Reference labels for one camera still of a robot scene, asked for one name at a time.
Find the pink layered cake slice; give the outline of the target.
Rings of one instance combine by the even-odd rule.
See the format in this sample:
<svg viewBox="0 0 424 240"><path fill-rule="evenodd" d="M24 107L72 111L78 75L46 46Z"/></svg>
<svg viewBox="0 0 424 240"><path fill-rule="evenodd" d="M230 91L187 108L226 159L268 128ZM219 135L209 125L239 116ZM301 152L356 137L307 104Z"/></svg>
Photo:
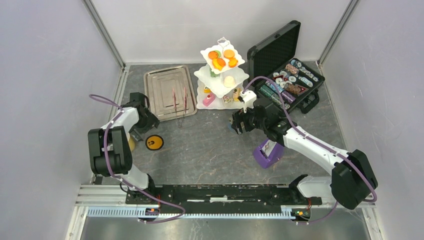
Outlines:
<svg viewBox="0 0 424 240"><path fill-rule="evenodd" d="M208 107L211 103L213 103L216 99L216 95L213 93L209 93L205 96L205 98L202 100L202 104L205 107Z"/></svg>

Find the yellow smiley coaster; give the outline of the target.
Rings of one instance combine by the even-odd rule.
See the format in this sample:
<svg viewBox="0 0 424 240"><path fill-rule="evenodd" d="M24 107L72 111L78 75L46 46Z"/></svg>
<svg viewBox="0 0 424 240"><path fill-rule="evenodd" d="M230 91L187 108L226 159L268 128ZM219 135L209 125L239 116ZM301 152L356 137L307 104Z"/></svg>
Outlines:
<svg viewBox="0 0 424 240"><path fill-rule="evenodd" d="M145 146L150 151L158 151L164 146L164 139L157 135L150 135L145 140Z"/></svg>

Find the cream yellow-handled mug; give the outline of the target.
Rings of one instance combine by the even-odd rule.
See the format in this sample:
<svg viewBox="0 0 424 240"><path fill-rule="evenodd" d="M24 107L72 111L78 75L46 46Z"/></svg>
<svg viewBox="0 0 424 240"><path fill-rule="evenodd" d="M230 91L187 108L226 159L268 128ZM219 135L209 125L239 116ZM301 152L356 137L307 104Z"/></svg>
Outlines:
<svg viewBox="0 0 424 240"><path fill-rule="evenodd" d="M130 151L134 151L135 147L136 147L136 141L134 140L134 138L128 133L127 134L127 141L128 141L128 145L130 148Z"/></svg>

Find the yellow triangular cake slice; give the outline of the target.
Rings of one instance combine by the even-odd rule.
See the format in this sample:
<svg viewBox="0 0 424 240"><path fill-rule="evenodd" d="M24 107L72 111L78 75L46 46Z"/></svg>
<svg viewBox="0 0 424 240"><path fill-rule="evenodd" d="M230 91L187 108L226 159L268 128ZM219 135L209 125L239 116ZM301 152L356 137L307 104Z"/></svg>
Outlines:
<svg viewBox="0 0 424 240"><path fill-rule="evenodd" d="M207 86L205 86L204 88L203 88L203 92L205 93L205 94L210 94L212 91L207 87Z"/></svg>

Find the orange fish cookie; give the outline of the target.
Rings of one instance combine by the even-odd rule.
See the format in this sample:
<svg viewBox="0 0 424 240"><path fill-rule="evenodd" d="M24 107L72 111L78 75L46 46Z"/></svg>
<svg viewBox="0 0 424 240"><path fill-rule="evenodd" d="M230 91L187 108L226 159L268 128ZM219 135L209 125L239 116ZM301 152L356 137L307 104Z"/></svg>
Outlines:
<svg viewBox="0 0 424 240"><path fill-rule="evenodd" d="M214 58L212 60L212 65L215 69L221 71L223 69L223 66L220 64L221 59L220 58Z"/></svg>
<svg viewBox="0 0 424 240"><path fill-rule="evenodd" d="M234 67L236 67L238 65L238 60L235 57L229 58L228 60L229 60L228 66L230 68L234 68Z"/></svg>

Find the white sprinkle cake slice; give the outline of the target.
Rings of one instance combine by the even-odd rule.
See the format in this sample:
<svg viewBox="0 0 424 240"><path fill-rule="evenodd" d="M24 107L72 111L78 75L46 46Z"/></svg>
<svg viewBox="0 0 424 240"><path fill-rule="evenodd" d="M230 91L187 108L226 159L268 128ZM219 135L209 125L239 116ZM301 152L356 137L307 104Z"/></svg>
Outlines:
<svg viewBox="0 0 424 240"><path fill-rule="evenodd" d="M223 99L223 102L224 102L225 105L229 105L230 103L233 102L233 98L231 98L227 95L224 95L222 99Z"/></svg>

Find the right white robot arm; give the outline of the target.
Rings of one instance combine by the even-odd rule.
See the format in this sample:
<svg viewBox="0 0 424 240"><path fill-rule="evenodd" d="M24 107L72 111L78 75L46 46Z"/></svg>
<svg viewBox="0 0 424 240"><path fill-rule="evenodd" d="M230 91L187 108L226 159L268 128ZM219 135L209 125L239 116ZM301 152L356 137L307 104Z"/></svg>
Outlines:
<svg viewBox="0 0 424 240"><path fill-rule="evenodd" d="M328 177L303 175L292 182L289 199L302 204L308 198L333 198L346 209L360 203L374 203L378 181L366 154L358 149L347 151L309 134L291 121L272 102L238 98L242 109L232 114L231 128L238 134L258 129L267 139L254 151L253 157L263 168L280 160L285 149L294 150L323 168Z"/></svg>

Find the green swirl roll cake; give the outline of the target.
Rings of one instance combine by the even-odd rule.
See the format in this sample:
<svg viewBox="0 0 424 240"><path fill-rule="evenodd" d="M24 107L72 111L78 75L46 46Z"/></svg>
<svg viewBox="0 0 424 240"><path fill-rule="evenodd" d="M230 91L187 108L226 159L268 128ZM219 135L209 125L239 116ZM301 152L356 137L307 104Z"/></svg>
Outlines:
<svg viewBox="0 0 424 240"><path fill-rule="evenodd" d="M210 74L210 77L211 78L216 78L216 77L218 77L220 75L220 74L214 73L211 69L209 70L209 74Z"/></svg>

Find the cream round cake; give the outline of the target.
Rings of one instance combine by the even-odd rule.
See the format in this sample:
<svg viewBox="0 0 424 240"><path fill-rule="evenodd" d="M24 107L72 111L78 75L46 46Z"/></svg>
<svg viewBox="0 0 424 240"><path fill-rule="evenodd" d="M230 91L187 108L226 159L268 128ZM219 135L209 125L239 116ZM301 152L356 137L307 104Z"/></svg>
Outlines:
<svg viewBox="0 0 424 240"><path fill-rule="evenodd" d="M226 77L223 79L223 85L224 85L226 88L232 88L233 86L235 86L235 85L236 85L236 81L235 81L234 77L232 77L232 76L226 76Z"/></svg>

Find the white three-tier cake stand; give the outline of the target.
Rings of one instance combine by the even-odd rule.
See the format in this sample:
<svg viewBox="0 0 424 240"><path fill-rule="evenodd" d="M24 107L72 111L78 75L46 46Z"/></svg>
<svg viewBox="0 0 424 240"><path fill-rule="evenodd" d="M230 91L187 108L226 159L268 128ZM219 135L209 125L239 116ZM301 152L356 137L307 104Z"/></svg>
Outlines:
<svg viewBox="0 0 424 240"><path fill-rule="evenodd" d="M228 63L229 59L223 56L224 50L233 50L235 53L235 58L238 60L236 67L230 68ZM215 69L213 67L213 61L208 58L208 53L210 51L220 51L221 59L226 62L226 65L222 70ZM245 64L245 60L242 58L242 55L235 49L229 40L225 37L222 37L217 40L217 43L211 47L208 47L200 51L200 54L203 56L206 61L206 65L202 66L199 70L194 72L194 75L198 78L198 88L197 88L197 104L196 108L199 110L234 110L240 109L243 107L241 102L232 102L230 104L224 104L223 96L229 96L233 98L233 89L240 88L240 93L244 90L243 82L249 78L249 75L240 68L241 65ZM218 77L211 77L210 70L215 74L219 74ZM226 76L232 76L235 79L235 86L225 87L223 85L223 80ZM216 98L213 103L209 106L203 105L203 99L208 93L204 93L204 87L208 87L211 90L211 93L215 94Z"/></svg>

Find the yellow rectangular cake slice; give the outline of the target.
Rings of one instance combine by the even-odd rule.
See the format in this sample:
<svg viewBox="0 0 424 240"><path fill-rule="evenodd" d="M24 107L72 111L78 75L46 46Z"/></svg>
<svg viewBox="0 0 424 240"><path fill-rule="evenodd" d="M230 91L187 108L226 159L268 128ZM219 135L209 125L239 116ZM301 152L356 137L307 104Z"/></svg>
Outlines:
<svg viewBox="0 0 424 240"><path fill-rule="evenodd" d="M241 91L241 89L238 88L238 87L236 87L236 88L233 89L232 99L233 99L234 102L240 102L240 100L239 100L240 91Z"/></svg>

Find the orange macaron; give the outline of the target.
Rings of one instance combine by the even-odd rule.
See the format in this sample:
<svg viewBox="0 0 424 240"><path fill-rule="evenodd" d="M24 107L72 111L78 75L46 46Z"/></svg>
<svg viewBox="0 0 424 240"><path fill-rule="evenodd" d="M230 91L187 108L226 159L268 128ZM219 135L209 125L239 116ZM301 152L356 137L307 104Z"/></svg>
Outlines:
<svg viewBox="0 0 424 240"><path fill-rule="evenodd" d="M226 59L233 59L233 58L235 58L235 55L236 55L235 52L231 49L226 49L226 50L223 51L223 56Z"/></svg>
<svg viewBox="0 0 424 240"><path fill-rule="evenodd" d="M217 63L221 66L224 67L226 65L226 62L222 59L222 58L217 58Z"/></svg>
<svg viewBox="0 0 424 240"><path fill-rule="evenodd" d="M218 55L217 55L217 53L216 53L216 51L215 50L213 50L213 51L210 51L209 53L208 53L208 58L210 59L210 60L212 60L213 61L213 59L216 59L216 58L218 58Z"/></svg>

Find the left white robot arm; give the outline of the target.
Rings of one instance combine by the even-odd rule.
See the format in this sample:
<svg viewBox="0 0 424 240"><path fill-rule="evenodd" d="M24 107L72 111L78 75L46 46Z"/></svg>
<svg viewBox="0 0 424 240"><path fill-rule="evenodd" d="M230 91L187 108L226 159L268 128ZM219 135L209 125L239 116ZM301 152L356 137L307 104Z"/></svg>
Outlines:
<svg viewBox="0 0 424 240"><path fill-rule="evenodd" d="M152 177L133 163L129 140L159 126L159 119L150 111L150 101L141 92L132 92L126 104L97 94L89 97L97 102L117 108L114 117L100 128L88 131L90 168L95 175L111 177L126 185L129 191L138 192L145 204L153 203L157 190Z"/></svg>

